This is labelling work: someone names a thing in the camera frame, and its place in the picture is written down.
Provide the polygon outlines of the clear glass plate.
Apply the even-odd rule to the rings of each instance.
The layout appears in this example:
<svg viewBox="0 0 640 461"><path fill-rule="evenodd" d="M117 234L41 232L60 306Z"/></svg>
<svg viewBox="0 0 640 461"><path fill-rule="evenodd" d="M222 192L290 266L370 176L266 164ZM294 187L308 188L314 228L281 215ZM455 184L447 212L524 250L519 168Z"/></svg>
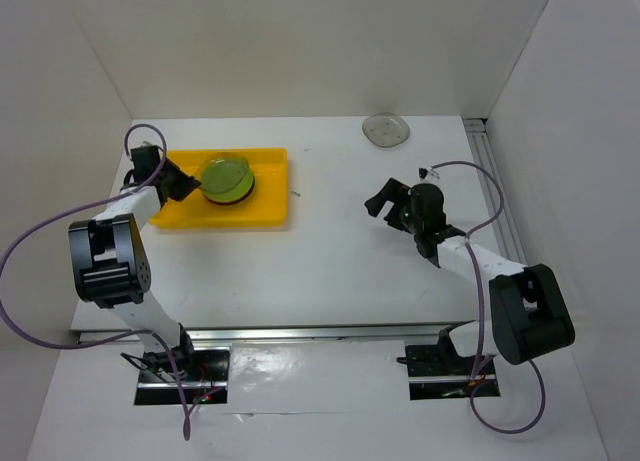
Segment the clear glass plate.
<svg viewBox="0 0 640 461"><path fill-rule="evenodd" d="M376 147L391 149L405 143L411 134L407 122L390 112L377 113L362 123L364 136Z"/></svg>
<svg viewBox="0 0 640 461"><path fill-rule="evenodd" d="M214 155L206 159L197 171L200 189L212 195L245 192L254 182L249 161L233 154Z"/></svg>

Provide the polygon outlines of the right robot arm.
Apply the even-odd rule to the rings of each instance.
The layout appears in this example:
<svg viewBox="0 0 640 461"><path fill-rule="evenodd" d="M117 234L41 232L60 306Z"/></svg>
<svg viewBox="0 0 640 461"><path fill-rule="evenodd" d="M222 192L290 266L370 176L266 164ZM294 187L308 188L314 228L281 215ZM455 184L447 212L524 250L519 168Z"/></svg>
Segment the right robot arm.
<svg viewBox="0 0 640 461"><path fill-rule="evenodd" d="M472 242L448 223L444 201L434 184L409 187L391 178L364 203L372 217L390 203L384 217L388 226L410 234L418 253L432 265L479 290L484 309L478 319L442 332L444 343L436 350L440 368L460 372L478 346L482 356L519 365L572 345L575 328L551 268L510 261Z"/></svg>

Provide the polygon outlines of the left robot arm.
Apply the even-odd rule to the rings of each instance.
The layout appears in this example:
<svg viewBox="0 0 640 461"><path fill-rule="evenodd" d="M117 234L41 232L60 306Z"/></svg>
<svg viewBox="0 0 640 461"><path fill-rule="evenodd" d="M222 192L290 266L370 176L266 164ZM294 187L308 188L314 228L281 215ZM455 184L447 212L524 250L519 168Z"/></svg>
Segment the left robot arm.
<svg viewBox="0 0 640 461"><path fill-rule="evenodd" d="M197 355L185 328L151 292L152 273L140 229L169 201L182 201L200 182L148 143L132 150L133 181L124 197L90 220L69 226L68 238L80 299L119 318L138 333L142 363L184 380L197 371Z"/></svg>

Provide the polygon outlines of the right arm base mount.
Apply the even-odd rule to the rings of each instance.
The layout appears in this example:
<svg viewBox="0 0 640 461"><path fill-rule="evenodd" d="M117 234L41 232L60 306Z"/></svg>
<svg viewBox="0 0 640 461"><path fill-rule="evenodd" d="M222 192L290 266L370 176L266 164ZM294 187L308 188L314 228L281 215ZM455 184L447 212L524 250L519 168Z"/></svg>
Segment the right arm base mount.
<svg viewBox="0 0 640 461"><path fill-rule="evenodd" d="M461 357L442 343L406 345L396 362L406 368L411 401L469 398L475 388L478 397L500 396L492 362L471 381L473 357Z"/></svg>

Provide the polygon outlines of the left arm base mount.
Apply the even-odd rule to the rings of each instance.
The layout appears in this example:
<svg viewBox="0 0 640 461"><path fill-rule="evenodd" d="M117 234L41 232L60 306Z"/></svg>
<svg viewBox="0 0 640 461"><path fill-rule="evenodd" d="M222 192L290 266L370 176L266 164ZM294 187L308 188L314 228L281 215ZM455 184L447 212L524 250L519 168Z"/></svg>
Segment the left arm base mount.
<svg viewBox="0 0 640 461"><path fill-rule="evenodd" d="M138 369L134 404L136 406L179 405L180 397L172 372L153 370L141 357L127 353L120 356ZM192 405L226 404L230 349L201 349L194 352L195 367L182 370L180 378L187 403Z"/></svg>

